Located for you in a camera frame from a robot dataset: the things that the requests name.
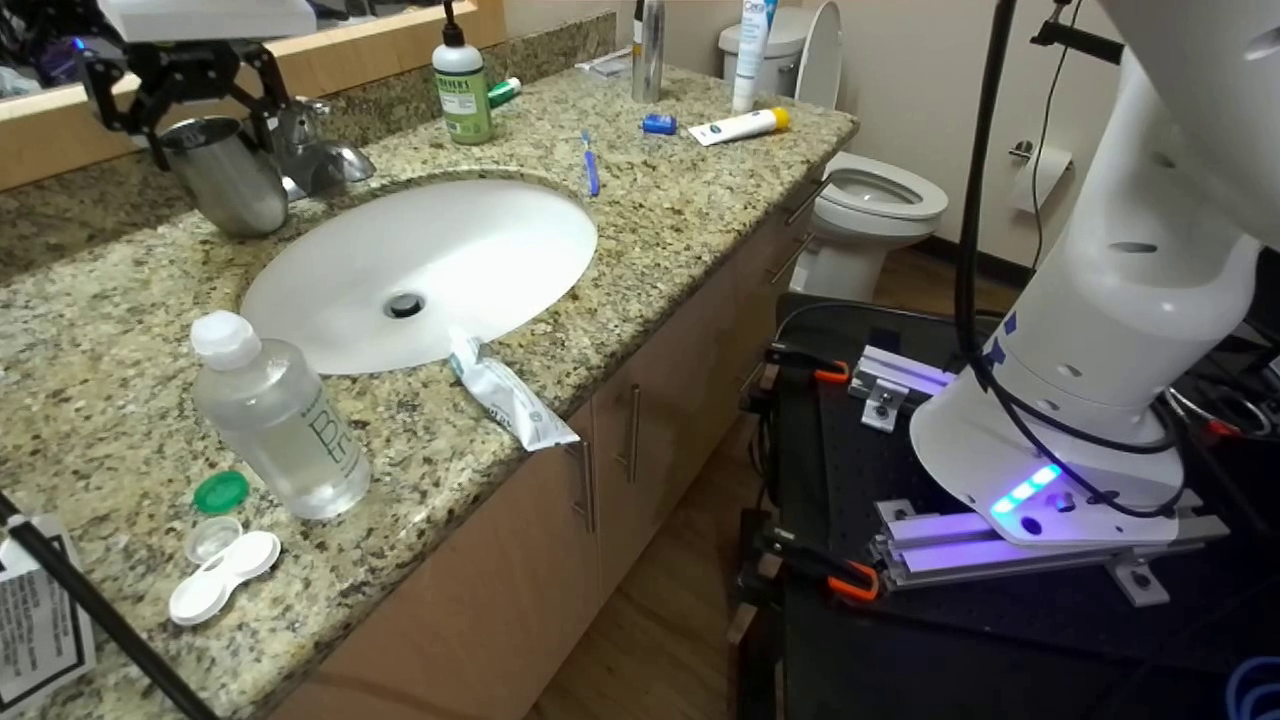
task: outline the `mirror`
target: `mirror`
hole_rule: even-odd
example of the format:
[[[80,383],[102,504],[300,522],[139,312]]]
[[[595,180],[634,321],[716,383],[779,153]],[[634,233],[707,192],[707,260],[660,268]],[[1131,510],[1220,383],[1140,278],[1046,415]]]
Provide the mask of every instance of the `mirror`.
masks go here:
[[[468,40],[489,47],[503,40],[503,0],[454,0],[451,3]],[[310,35],[270,40],[270,55],[291,96],[332,96],[380,75],[410,73],[427,64],[427,47],[441,40],[441,7],[405,7],[374,22],[346,22]],[[80,83],[47,89],[34,96],[0,102],[0,192],[31,185],[56,173],[100,166],[131,153],[137,146],[97,124]]]

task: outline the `cup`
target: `cup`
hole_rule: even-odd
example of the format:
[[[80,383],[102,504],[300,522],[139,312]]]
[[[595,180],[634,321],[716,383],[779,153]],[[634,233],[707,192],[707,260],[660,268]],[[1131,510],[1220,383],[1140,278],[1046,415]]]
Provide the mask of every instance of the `cup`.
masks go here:
[[[221,233],[270,235],[288,222],[281,178],[242,146],[234,121],[173,124],[158,149]]]

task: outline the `bathroom sink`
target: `bathroom sink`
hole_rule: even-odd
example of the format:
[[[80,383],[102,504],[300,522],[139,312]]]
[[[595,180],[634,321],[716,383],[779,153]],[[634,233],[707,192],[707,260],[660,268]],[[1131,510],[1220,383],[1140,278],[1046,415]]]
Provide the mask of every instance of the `bathroom sink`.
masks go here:
[[[595,225],[523,180],[441,180],[358,204],[291,239],[242,293],[258,338],[323,375],[396,371],[496,339],[590,265]]]

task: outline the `green cap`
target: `green cap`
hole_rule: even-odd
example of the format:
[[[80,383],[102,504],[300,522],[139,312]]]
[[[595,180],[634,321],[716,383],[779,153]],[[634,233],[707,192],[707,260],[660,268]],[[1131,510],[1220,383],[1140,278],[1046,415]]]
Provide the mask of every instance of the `green cap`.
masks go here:
[[[241,473],[205,477],[191,504],[198,518],[226,518],[242,504],[248,479]]]

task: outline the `toilet seat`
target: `toilet seat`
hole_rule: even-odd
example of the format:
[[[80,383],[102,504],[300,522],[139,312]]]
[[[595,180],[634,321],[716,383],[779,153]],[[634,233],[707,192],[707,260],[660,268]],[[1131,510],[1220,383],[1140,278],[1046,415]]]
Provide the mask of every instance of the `toilet seat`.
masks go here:
[[[932,225],[946,209],[946,192],[915,173],[894,170],[894,166],[840,153],[823,170],[821,204],[837,204],[842,211],[862,211],[862,217],[883,217],[883,222],[910,222],[910,225],[926,222]]]

